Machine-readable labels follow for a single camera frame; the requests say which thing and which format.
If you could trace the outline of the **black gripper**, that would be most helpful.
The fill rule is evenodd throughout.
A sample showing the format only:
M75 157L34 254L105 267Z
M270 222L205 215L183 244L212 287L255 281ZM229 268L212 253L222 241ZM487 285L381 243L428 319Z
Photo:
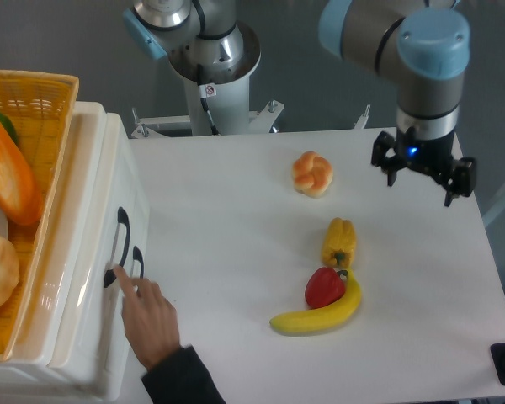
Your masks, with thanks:
M445 136L422 140L417 138L414 127L406 132L397 130L396 138L381 131L374 141L370 163L386 175L388 187L395 183L397 173L404 168L404 164L412 171L428 176L437 175L437 184L445 190L444 206L450 207L454 199L470 197L476 186L476 159L454 159L452 156L454 132L452 130Z

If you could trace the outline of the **dark sleeved forearm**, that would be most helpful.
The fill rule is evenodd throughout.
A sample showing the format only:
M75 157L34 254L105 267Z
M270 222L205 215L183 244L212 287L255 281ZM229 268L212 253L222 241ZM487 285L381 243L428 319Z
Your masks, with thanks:
M225 403L193 346L179 348L147 371L142 384L153 403Z

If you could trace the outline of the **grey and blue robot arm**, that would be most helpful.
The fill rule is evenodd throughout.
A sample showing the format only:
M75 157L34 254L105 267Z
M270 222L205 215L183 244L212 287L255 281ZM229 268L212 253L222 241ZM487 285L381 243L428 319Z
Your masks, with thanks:
M233 1L136 1L123 20L138 46L167 58L183 80L194 135L269 131L274 115L249 111L258 37ZM470 196L476 160L451 153L470 59L470 27L455 2L331 1L318 39L398 87L396 133L381 132L371 154L388 183L409 169L432 178L447 202Z

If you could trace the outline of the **person's hand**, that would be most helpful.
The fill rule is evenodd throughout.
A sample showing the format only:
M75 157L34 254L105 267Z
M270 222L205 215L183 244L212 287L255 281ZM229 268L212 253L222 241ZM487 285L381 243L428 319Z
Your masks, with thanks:
M113 272L124 294L126 338L140 364L150 371L180 349L176 309L162 295L158 283L131 278L120 266Z

